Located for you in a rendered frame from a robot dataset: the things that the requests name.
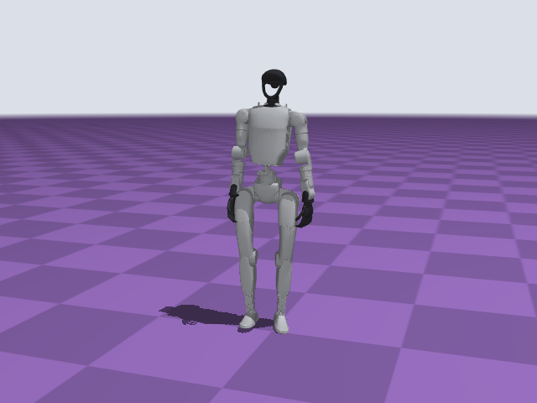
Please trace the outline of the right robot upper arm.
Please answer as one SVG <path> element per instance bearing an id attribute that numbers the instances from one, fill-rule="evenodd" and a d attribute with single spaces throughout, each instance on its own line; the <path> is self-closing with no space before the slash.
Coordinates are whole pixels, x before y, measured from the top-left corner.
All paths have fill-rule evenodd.
<path id="1" fill-rule="evenodd" d="M 233 159 L 244 160 L 248 157 L 248 116 L 251 108 L 240 109 L 236 114 L 236 142 L 232 149 Z"/>

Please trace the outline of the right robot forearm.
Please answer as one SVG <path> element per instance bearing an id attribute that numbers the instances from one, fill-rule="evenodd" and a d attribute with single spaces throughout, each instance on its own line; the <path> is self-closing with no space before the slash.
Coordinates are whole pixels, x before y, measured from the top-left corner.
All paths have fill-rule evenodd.
<path id="1" fill-rule="evenodd" d="M 243 175 L 245 162 L 243 160 L 233 159 L 232 157 L 232 184 L 237 185 L 237 193 L 242 190 Z M 229 190 L 231 188 L 229 186 Z"/>

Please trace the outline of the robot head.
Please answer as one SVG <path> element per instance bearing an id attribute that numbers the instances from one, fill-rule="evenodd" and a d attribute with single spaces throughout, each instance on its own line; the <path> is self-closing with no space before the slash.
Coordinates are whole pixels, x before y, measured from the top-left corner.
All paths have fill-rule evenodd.
<path id="1" fill-rule="evenodd" d="M 273 96 L 269 96 L 265 91 L 265 84 L 271 85 L 272 88 L 277 88 L 277 92 Z M 262 89 L 263 94 L 267 98 L 267 105 L 264 105 L 264 107 L 280 107 L 276 106 L 275 103 L 279 103 L 279 94 L 283 88 L 287 84 L 286 76 L 285 74 L 280 70 L 269 70 L 263 73 L 262 75 Z"/>

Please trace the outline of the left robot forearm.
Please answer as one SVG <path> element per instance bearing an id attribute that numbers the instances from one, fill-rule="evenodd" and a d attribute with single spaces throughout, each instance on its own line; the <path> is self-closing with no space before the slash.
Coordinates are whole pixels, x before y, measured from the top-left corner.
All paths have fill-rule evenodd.
<path id="1" fill-rule="evenodd" d="M 308 150 L 306 151 L 306 156 L 307 156 L 308 165 L 302 165 L 301 167 L 299 167 L 300 182 L 301 182 L 300 186 L 302 189 L 302 193 L 303 191 L 308 191 L 309 193 L 308 200 L 312 200 L 315 197 L 315 191 L 314 191 L 314 183 L 313 183 L 313 177 L 312 177 L 312 164 L 311 164 L 310 152 Z"/>

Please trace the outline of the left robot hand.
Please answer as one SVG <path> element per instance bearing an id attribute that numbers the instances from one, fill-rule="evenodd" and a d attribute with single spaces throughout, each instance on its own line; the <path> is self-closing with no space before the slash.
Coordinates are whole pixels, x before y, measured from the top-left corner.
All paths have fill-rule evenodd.
<path id="1" fill-rule="evenodd" d="M 301 217 L 301 222 L 299 225 L 296 225 L 297 228 L 302 228 L 311 223 L 312 221 L 312 214 L 313 214 L 313 206 L 312 202 L 314 202 L 314 198 L 312 200 L 308 200 L 309 193 L 308 191 L 303 191 L 302 193 L 302 202 L 304 203 L 302 207 L 302 212 L 300 215 L 295 219 L 295 221 L 298 221 Z"/>

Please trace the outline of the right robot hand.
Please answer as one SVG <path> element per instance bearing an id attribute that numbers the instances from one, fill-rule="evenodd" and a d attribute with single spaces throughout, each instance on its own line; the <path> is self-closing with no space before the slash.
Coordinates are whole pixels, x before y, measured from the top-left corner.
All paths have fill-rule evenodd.
<path id="1" fill-rule="evenodd" d="M 236 200 L 236 197 L 239 196 L 239 194 L 237 194 L 237 185 L 235 185 L 235 184 L 231 185 L 229 196 L 230 196 L 230 198 L 229 198 L 228 203 L 227 203 L 227 215 L 228 215 L 228 218 L 232 222 L 237 222 L 237 221 L 235 221 L 235 215 L 234 215 L 235 200 Z"/>

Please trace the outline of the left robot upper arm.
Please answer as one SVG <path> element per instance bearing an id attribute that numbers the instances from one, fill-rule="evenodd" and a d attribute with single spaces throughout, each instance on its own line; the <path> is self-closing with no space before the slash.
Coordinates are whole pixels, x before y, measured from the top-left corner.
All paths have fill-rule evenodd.
<path id="1" fill-rule="evenodd" d="M 298 149 L 295 152 L 295 162 L 299 165 L 308 164 L 306 156 L 309 144 L 307 118 L 303 113 L 289 111 L 289 122 L 295 127 L 295 142 Z"/>

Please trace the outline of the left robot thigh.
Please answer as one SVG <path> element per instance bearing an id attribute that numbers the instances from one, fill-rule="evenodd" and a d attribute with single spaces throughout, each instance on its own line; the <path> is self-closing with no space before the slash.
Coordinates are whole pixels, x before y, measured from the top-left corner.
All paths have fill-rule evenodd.
<path id="1" fill-rule="evenodd" d="M 292 262 L 298 221 L 299 196 L 290 190 L 279 188 L 279 250 L 275 252 L 275 266 L 280 267 L 284 260 Z"/>

